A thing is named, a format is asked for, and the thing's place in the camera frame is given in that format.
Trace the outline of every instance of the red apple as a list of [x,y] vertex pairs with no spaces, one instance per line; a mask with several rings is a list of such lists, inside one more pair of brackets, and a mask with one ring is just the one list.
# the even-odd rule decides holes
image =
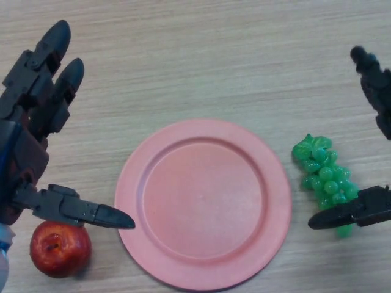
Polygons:
[[83,269],[91,257],[91,240],[84,227],[43,222],[34,231],[30,257],[38,270],[65,278]]

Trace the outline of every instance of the pink plate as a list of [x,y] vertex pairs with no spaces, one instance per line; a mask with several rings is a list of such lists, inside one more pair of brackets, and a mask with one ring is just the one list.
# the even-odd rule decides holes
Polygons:
[[143,269],[203,291],[264,268],[284,242],[292,203],[282,164],[256,135],[225,121],[188,120],[130,156],[115,206],[136,222],[120,236]]

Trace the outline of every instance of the plastic grapes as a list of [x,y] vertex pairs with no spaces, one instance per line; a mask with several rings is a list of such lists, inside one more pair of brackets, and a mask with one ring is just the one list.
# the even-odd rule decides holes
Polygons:
[[[292,150],[293,157],[307,172],[301,185],[307,190],[315,191],[321,210],[353,200],[357,198],[359,191],[349,180],[350,170],[337,165],[338,153],[331,148],[331,139],[307,134]],[[348,237],[352,228],[352,225],[339,227],[337,234]]]

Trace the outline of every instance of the wooden table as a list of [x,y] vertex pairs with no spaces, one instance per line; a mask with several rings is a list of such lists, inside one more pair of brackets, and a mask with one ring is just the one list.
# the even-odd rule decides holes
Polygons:
[[[389,0],[1,0],[0,76],[60,19],[72,29],[64,64],[86,75],[71,118],[49,140],[39,187],[57,183],[113,204],[127,157],[159,128],[215,117],[258,134],[283,162],[293,189],[288,237],[272,263],[231,292],[389,292],[391,224],[338,240],[307,227],[316,204],[299,190],[291,148],[308,132],[331,137],[360,187],[391,178],[391,144],[375,124],[349,58],[360,43],[391,67]],[[90,268],[54,280],[35,269],[29,241],[39,219],[12,226],[4,292],[166,293],[115,230],[88,226]]]

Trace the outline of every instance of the robotic hand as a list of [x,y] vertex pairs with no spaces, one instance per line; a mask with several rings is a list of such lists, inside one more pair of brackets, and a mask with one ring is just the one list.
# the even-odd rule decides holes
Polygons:
[[[391,140],[391,71],[380,68],[376,56],[356,46],[350,56],[361,75],[361,88],[372,108],[378,113],[376,124],[386,139]],[[312,229],[336,228],[348,224],[369,226],[391,220],[391,190],[373,186],[360,190],[358,198],[315,214],[309,220]]]
[[25,51],[4,79],[0,97],[0,292],[8,276],[7,250],[14,224],[24,209],[44,219],[81,226],[134,228],[133,219],[118,209],[80,199],[70,188],[51,184],[37,190],[49,162],[48,136],[69,118],[69,105],[84,76],[80,59],[72,61],[53,83],[71,38],[69,25],[56,23]]

